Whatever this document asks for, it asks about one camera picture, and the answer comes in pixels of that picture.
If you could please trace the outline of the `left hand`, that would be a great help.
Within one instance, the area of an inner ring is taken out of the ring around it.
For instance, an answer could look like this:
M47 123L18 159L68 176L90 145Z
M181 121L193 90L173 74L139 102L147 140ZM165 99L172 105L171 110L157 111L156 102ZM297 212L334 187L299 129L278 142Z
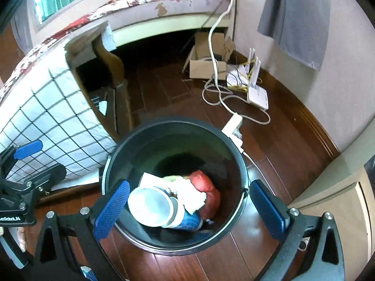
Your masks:
M25 229L23 227L17 228L17 241L21 251L25 252L27 249L27 241L25 236Z

